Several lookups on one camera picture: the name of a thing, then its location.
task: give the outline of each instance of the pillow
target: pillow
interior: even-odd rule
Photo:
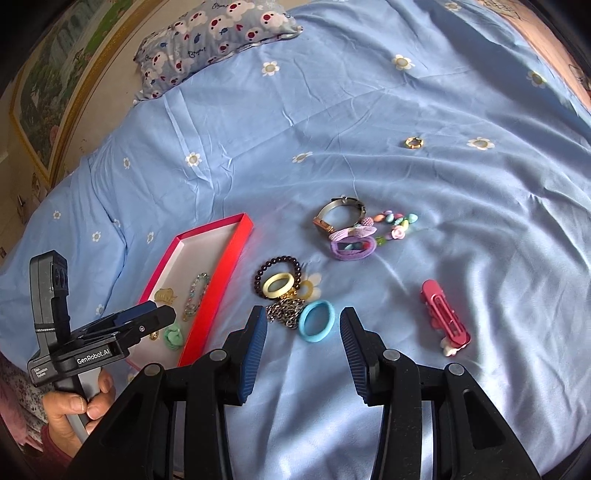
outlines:
[[[214,62],[246,48],[296,37],[301,31],[274,0],[227,5],[206,0],[142,41],[134,57],[144,84],[137,98],[158,98]]]

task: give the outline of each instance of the wristwatch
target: wristwatch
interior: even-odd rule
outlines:
[[[335,232],[336,229],[331,224],[325,222],[323,218],[326,214],[331,211],[333,208],[337,207],[355,207],[359,210],[359,220],[358,223],[363,220],[365,217],[365,205],[356,198],[353,197],[346,197],[341,196],[336,199],[332,199],[329,204],[325,205],[322,210],[314,217],[314,225],[320,228],[322,231],[330,235],[331,233]]]

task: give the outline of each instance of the gold pendant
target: gold pendant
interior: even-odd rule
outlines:
[[[175,299],[176,297],[172,288],[161,288],[154,294],[154,301],[159,301],[170,307],[173,305]]]

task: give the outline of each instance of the bed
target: bed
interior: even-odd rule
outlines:
[[[293,255],[337,311],[354,306],[388,347],[441,368],[418,295],[436,278],[473,337],[458,361],[547,472],[591,433],[589,111],[477,2],[321,0],[291,13],[299,37],[141,102],[49,195],[0,271],[0,351],[25,368],[37,349],[31,257],[68,259],[79,327],[137,302],[174,235],[247,212],[255,231],[209,347],[259,303],[257,267]],[[423,148],[404,147],[413,136]],[[311,220],[340,195],[419,220],[403,241],[339,262]],[[227,414],[236,478],[369,477],[381,409],[356,395],[336,328],[311,345],[271,325],[254,392]]]

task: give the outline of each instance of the metal chain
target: metal chain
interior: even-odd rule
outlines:
[[[269,320],[269,322],[274,322],[277,320],[278,322],[283,323],[286,327],[293,330],[298,327],[300,313],[303,308],[303,299],[297,299],[291,296],[283,296],[273,305],[265,307],[265,311],[267,313],[267,320]]]

